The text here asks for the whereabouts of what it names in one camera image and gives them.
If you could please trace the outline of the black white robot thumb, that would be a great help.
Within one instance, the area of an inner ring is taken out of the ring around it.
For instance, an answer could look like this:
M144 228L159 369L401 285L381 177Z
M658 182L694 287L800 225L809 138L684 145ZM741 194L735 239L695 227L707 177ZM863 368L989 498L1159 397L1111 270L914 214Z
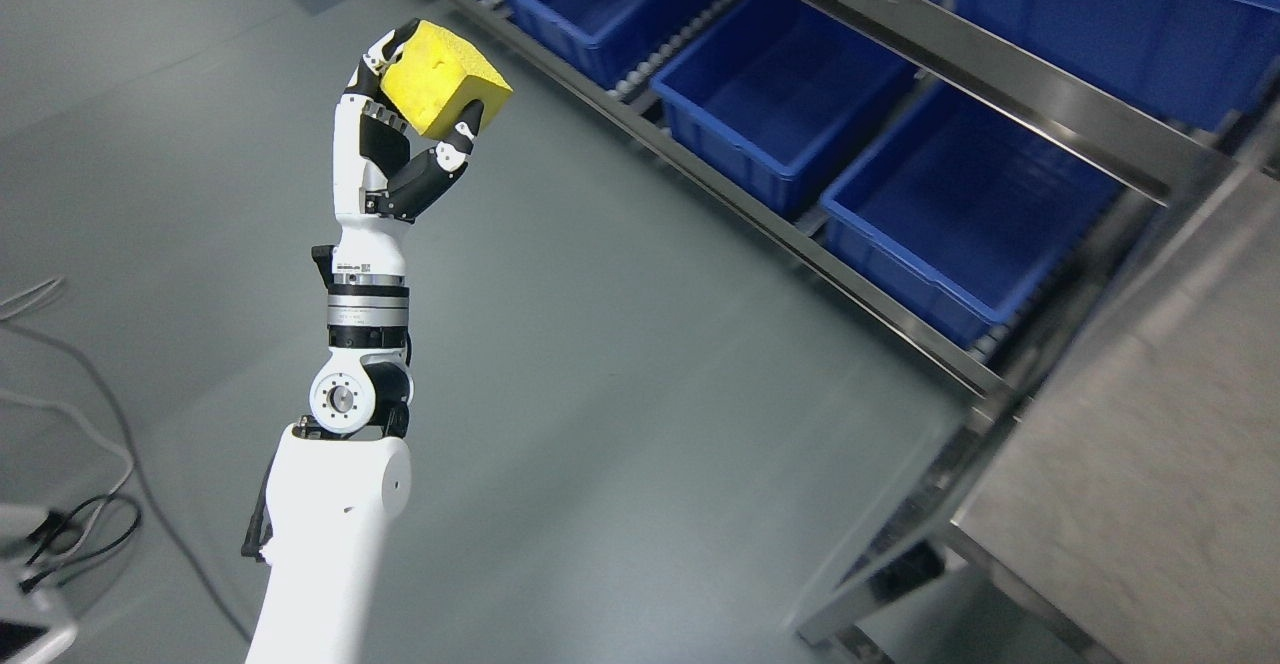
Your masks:
M372 162L387 178L387 186L370 191L367 212L415 223L463 177L484 113L484 104L466 104L443 139L417 155L410 154L407 136L383 123L370 125L369 130L375 130L379 141L372 148Z

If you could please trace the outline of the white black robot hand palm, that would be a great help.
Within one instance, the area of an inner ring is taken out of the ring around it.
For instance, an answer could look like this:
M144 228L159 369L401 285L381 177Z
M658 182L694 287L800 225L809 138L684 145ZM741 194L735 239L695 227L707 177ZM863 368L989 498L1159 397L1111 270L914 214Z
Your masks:
M333 205L340 226L333 273L343 278L403 280L401 249L407 223L378 214L369 194L384 194L388 178L408 162L407 123L362 93L342 93L334 109Z

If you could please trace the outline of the black robot fingers cluster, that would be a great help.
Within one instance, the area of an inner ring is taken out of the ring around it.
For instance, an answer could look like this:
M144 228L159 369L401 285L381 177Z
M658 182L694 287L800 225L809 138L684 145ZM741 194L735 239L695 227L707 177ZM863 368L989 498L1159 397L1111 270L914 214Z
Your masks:
M420 18L412 18L378 38L361 55L361 61L343 90L343 104L358 104L364 116L392 125L398 134L404 134L408 122L383 90L383 81L390 67L403 58L404 46L416 35L420 23Z

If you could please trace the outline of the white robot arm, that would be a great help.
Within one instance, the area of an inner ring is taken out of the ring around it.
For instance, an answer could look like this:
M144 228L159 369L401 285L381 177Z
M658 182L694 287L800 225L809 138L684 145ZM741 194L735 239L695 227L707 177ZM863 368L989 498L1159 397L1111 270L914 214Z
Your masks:
M269 578L250 663L355 663L387 535L412 487L402 241L465 175L511 87L470 41L408 20L360 58L334 107L338 241L311 257L329 357L264 476L242 553Z

